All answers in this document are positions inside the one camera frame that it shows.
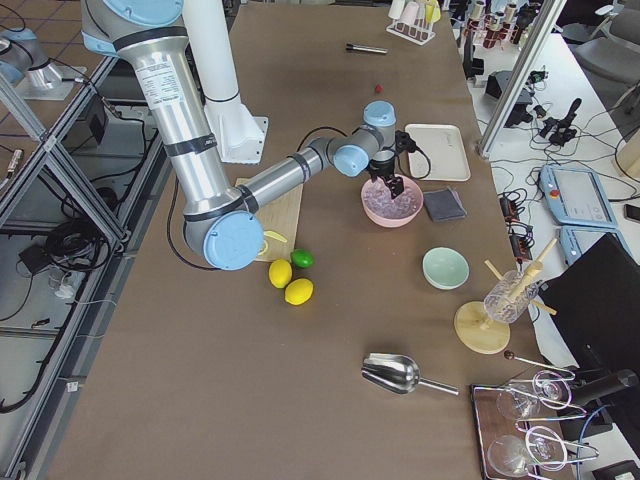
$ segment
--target scoop handle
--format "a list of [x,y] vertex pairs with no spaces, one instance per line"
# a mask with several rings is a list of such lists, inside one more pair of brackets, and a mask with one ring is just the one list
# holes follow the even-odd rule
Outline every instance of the scoop handle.
[[421,378],[418,383],[420,385],[424,385],[425,387],[435,388],[436,390],[440,390],[441,392],[446,392],[451,395],[458,395],[460,393],[456,387],[452,387],[451,385],[446,385],[440,382],[434,382],[433,380],[427,380],[426,378]]

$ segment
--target pink bowl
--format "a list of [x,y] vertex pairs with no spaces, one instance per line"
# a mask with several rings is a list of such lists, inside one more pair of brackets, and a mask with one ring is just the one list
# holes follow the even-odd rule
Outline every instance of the pink bowl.
[[368,180],[360,192],[364,213],[381,227],[406,225],[422,209],[422,190],[411,179],[398,175],[404,182],[404,192],[391,200],[391,193],[381,179]]

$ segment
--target metal scoop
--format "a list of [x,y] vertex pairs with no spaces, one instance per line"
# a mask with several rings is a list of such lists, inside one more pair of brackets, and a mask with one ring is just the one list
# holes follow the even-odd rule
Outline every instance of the metal scoop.
[[456,387],[420,378],[418,364],[405,355],[370,353],[362,362],[362,376],[393,393],[411,393],[418,385],[424,385],[458,395]]

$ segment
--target computer monitor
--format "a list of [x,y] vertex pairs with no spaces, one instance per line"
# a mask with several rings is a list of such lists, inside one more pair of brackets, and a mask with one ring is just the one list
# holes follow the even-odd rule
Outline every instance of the computer monitor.
[[[581,369],[640,375],[640,267],[611,234],[540,289]],[[640,387],[610,395],[614,422],[640,455]]]

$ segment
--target blue joint cap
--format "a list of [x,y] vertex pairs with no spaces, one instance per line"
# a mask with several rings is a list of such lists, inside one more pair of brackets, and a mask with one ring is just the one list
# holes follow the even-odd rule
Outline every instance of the blue joint cap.
[[204,258],[221,270],[240,270],[253,262],[264,242],[257,217],[244,210],[223,215],[204,237]]
[[118,53],[112,43],[106,42],[84,32],[82,32],[82,38],[87,50],[91,50],[92,52],[100,55],[106,55],[108,57],[118,56]]
[[102,0],[109,9],[128,22],[143,27],[166,27],[182,13],[184,0]]
[[393,105],[384,100],[371,102],[364,109],[364,123],[372,127],[391,127],[396,123]]
[[369,165],[369,155],[357,145],[343,145],[333,156],[333,165],[347,177],[355,177]]
[[24,30],[21,30],[19,32],[15,32],[13,30],[3,30],[0,35],[14,42],[26,42],[27,40],[36,40],[38,38],[36,37],[36,34],[28,28],[25,28]]
[[0,75],[4,75],[9,83],[16,84],[24,78],[22,72],[10,63],[0,61]]

